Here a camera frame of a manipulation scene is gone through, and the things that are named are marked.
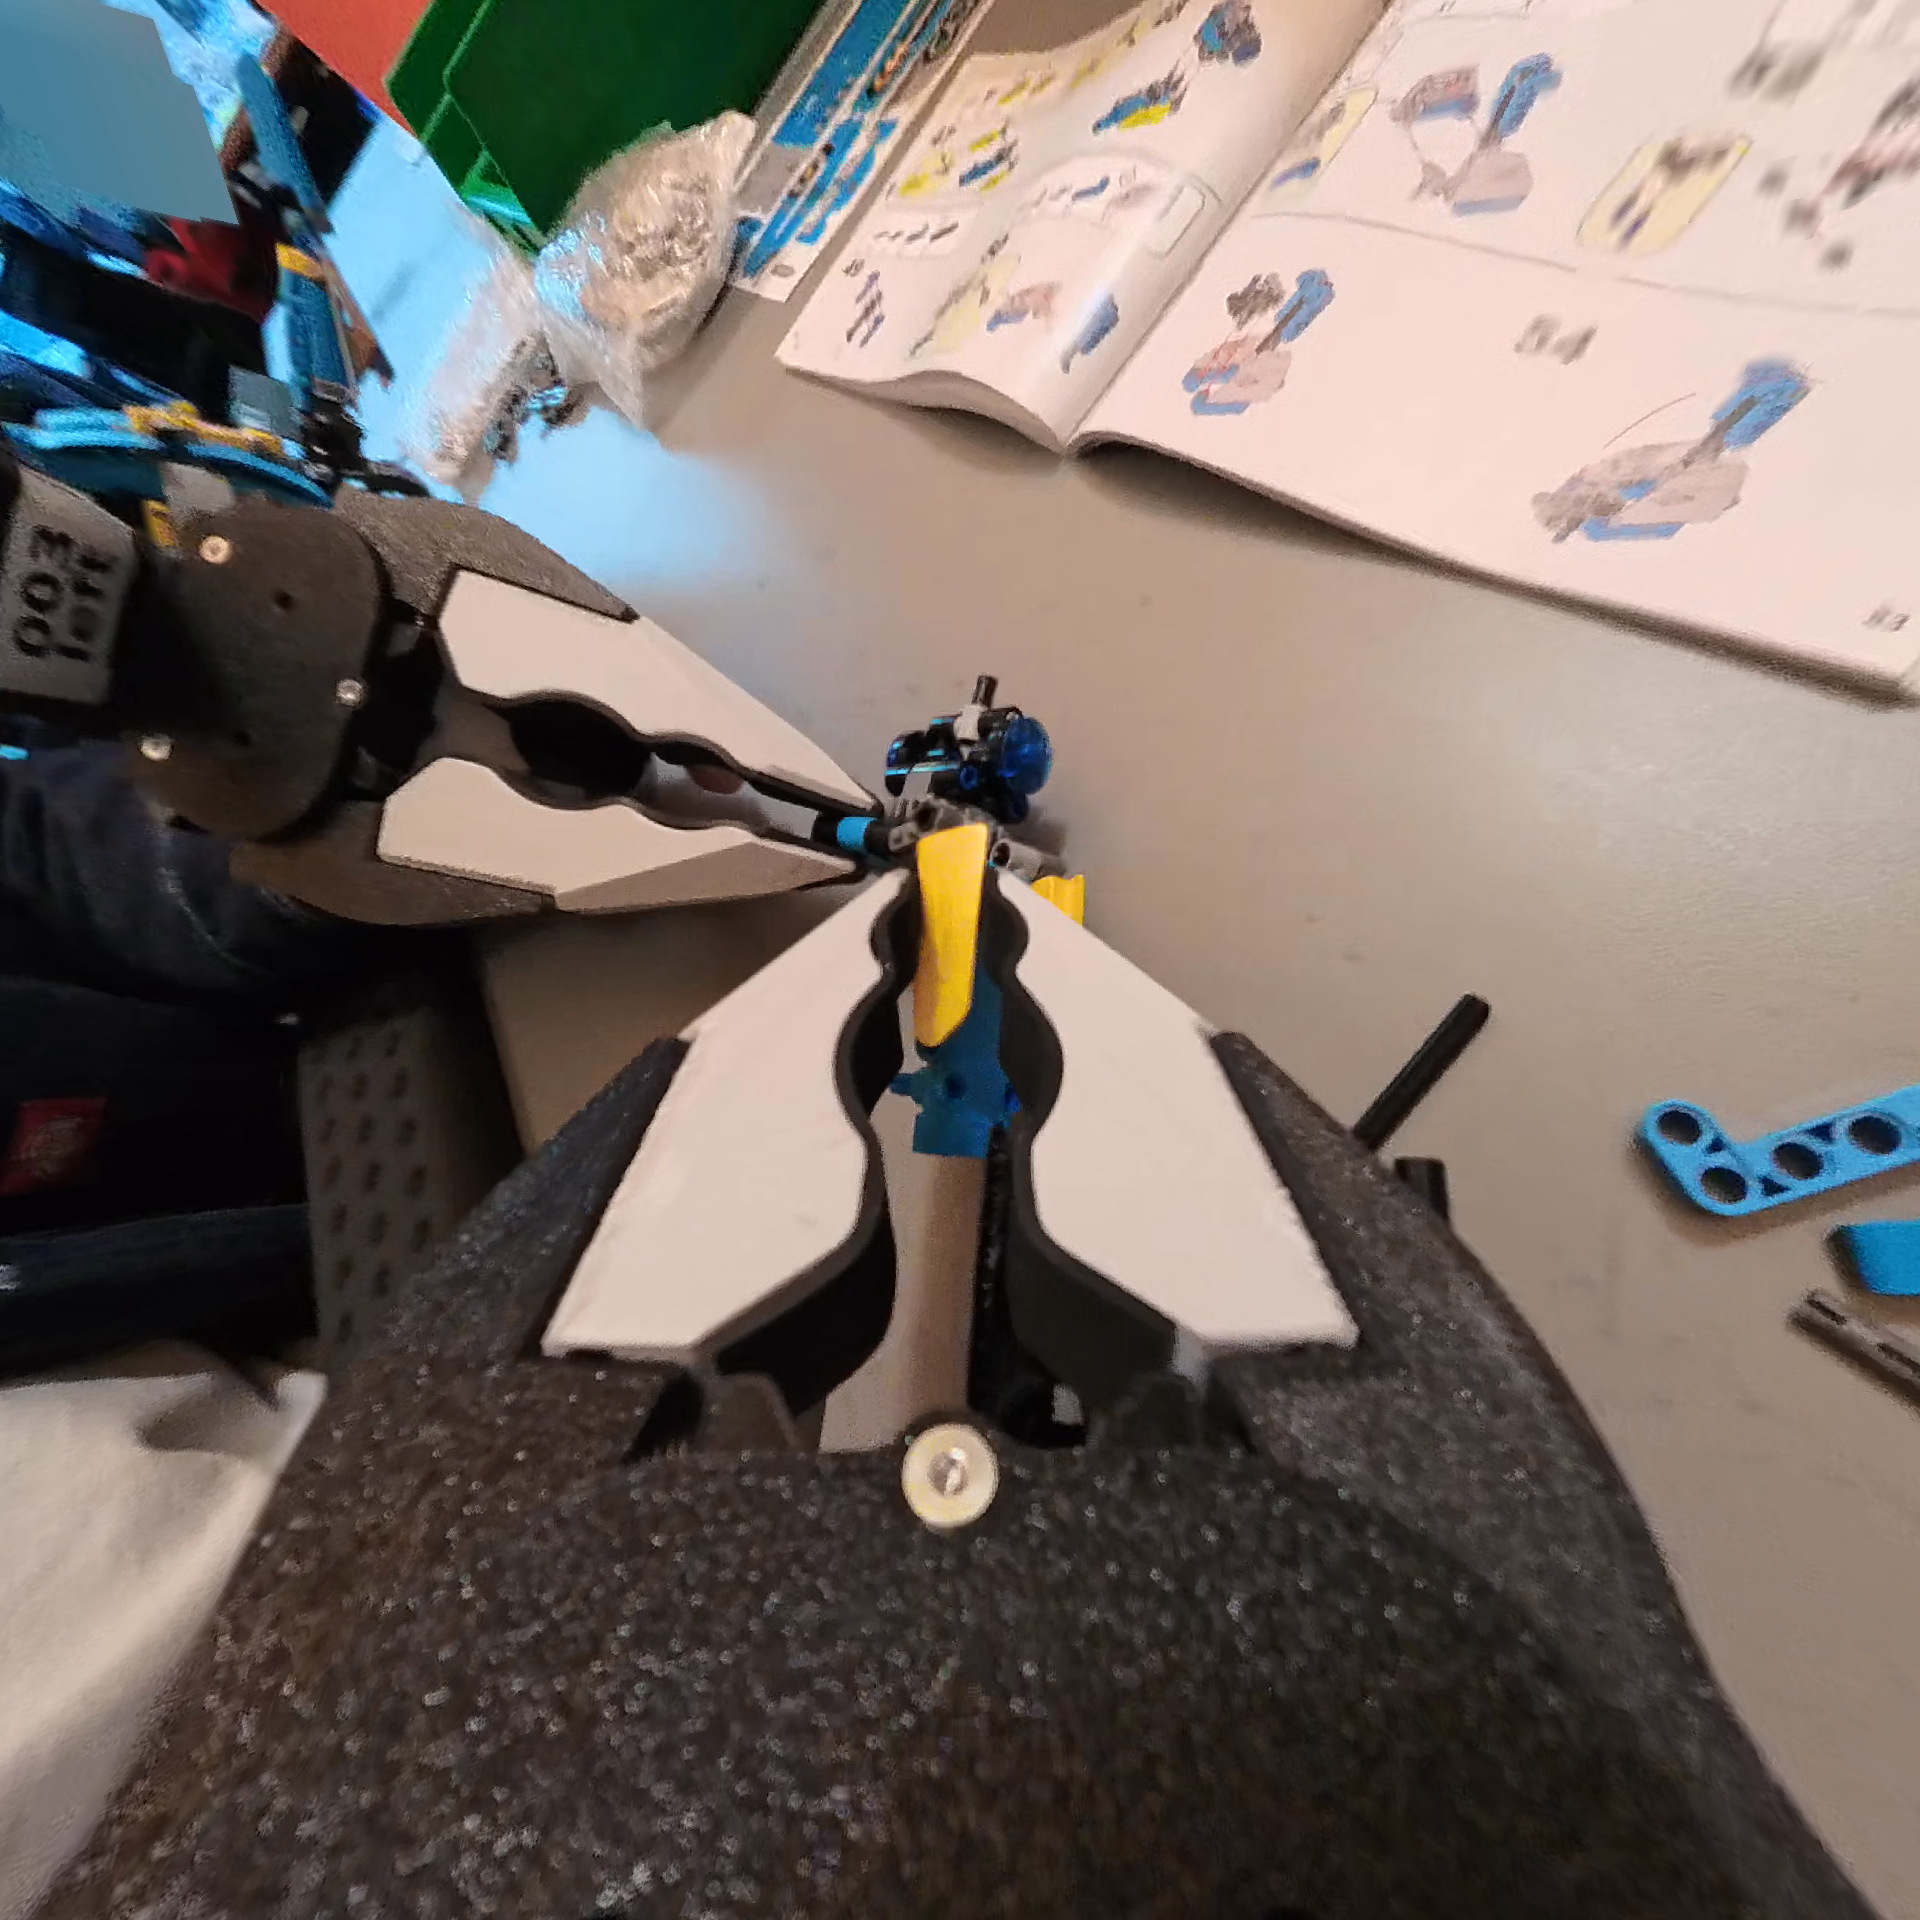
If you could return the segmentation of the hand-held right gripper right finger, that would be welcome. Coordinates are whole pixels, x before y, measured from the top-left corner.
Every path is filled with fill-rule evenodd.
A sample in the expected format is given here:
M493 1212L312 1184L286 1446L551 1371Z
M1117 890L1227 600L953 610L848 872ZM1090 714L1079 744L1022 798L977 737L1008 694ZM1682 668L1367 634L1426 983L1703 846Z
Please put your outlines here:
M1219 1057L1219 1036L1037 887L992 886L1019 1344L1086 1411L1360 1330Z

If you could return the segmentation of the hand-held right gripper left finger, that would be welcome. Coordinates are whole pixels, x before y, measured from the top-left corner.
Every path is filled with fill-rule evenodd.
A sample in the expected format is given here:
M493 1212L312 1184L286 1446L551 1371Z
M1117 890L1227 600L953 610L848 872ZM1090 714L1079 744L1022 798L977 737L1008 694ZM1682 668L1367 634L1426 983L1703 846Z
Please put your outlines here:
M895 1244L872 1108L903 1063L915 950L918 887L890 872L680 1031L544 1356L824 1399L877 1352Z

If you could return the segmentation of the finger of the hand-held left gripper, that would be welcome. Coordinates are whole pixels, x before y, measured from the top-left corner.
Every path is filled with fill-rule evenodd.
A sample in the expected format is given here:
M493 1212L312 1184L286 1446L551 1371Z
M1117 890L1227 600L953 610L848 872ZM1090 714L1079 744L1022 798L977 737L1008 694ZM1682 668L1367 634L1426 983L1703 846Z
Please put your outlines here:
M385 801L385 865L567 915L783 896L854 873L849 855L773 828L680 824L635 801L561 807L469 760L434 760Z
M824 750L647 618L615 620L459 571L439 635L451 680L486 703L575 704L639 744L698 750L761 794L874 810Z

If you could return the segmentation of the yellow blue brick assembly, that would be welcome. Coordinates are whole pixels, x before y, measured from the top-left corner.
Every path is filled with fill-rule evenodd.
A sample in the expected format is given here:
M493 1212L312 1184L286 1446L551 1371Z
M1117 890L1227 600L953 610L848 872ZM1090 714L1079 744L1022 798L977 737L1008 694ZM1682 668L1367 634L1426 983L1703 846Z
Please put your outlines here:
M981 966L989 876L1024 878L1072 922L1086 920L1086 878L1008 842L993 824L963 819L918 839L913 1063L893 1091L915 1106L912 1146L927 1160L984 1162L1017 1114L1017 1094L1000 1068L1000 990Z

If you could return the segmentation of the black blue brick assembly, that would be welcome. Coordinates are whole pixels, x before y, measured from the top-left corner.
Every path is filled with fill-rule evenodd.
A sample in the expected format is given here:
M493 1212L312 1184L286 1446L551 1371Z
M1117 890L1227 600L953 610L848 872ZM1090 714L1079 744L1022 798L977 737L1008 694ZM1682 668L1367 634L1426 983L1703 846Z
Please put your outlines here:
M981 826L993 870L1022 881L1063 876L1063 863L1026 832L1050 778L1048 734L1019 707L1000 704L997 687L981 678L960 712L898 734L880 770L881 802L869 815L819 815L811 844L877 870L912 860L934 832Z

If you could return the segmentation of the grey desk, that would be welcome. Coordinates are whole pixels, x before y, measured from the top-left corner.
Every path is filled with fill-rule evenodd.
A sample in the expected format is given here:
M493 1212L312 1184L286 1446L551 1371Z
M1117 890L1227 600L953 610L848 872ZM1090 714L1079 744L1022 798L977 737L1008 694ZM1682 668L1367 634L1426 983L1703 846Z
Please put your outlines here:
M1675 1204L1633 1128L1915 1082L1915 712L1459 583L1128 448L1077 464L782 374L726 300L483 505L872 778L977 675L1055 746L1087 920L1351 1121L1493 1023L1399 1150L1633 1481L1718 1680L1915 1915L1915 1408L1798 1328L1830 1218Z

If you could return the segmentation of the black axle rod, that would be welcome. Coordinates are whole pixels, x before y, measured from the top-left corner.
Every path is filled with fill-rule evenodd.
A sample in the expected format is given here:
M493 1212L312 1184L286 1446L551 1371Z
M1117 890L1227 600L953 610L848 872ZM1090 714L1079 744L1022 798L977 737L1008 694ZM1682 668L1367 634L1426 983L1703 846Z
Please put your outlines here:
M1457 998L1354 1118L1351 1128L1354 1143L1370 1154L1383 1152L1405 1121L1418 1111L1426 1097L1455 1068L1470 1044L1475 1042L1489 1017L1493 1006L1488 1000L1479 994Z

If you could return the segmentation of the black perforated mat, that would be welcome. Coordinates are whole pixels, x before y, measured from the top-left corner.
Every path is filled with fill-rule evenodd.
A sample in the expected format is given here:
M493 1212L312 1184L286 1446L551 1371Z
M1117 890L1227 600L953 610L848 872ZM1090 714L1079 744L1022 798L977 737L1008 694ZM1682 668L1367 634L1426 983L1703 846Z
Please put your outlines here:
M297 1111L327 1376L521 1160L470 966L387 978L303 1024Z

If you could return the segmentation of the clear plastic bag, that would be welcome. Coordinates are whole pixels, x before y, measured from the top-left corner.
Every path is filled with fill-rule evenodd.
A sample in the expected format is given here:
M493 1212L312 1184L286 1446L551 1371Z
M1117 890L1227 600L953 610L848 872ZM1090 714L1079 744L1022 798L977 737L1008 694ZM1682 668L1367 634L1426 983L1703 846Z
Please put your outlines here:
M441 351L422 412L447 475L506 463L541 396L647 431L648 386L680 360L726 288L745 112L655 134L605 161L534 256L501 256Z

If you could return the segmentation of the green plastic bin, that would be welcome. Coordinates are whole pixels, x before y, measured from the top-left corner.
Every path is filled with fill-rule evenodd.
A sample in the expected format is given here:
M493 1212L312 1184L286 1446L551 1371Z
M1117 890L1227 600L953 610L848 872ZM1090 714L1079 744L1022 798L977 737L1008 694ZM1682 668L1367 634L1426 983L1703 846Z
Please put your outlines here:
M745 112L818 3L434 3L387 73L470 215L526 256L631 144Z

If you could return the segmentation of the pile of loose brick parts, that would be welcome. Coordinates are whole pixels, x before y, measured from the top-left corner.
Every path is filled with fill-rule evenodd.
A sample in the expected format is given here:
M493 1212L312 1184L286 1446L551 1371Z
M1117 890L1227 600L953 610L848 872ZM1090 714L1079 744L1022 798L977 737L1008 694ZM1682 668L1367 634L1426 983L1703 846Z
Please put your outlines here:
M1669 1190L1695 1212L1750 1220L1871 1184L1917 1166L1917 1086L1909 1083L1760 1136L1729 1135L1686 1100L1661 1100L1639 1123L1639 1146ZM1875 1303L1917 1298L1913 1216L1841 1225L1830 1255L1853 1292ZM1915 1330L1885 1328L1850 1298L1811 1287L1786 1315L1789 1328L1859 1378L1917 1407Z

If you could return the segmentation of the blue white leaflet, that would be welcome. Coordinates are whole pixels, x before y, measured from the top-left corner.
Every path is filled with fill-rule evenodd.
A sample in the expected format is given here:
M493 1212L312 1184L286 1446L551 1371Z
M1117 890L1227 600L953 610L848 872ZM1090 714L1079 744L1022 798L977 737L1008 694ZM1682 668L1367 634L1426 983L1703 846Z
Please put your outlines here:
M789 300L966 51L987 3L824 3L758 100L729 288Z

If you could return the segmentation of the red plastic bin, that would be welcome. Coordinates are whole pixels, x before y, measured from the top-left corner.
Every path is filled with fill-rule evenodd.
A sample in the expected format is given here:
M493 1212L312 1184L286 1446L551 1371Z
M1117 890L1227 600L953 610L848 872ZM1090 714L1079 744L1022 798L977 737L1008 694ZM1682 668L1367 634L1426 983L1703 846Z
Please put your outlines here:
M431 3L256 3L309 54L401 129L387 81Z

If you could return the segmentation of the white shirt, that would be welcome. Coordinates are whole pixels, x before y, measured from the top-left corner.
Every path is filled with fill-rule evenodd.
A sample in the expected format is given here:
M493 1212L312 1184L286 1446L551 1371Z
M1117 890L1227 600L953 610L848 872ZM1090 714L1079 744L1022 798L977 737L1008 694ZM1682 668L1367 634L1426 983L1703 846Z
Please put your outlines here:
M327 1380L157 1344L2 1391L2 1915L98 1825Z

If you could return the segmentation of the building instruction booklet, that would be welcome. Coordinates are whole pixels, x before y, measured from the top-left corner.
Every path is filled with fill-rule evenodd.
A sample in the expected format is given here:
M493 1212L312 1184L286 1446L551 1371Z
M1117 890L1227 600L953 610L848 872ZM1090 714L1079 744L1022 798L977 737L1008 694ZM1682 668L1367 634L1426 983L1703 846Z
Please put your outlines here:
M1915 697L1917 4L1104 4L785 374Z

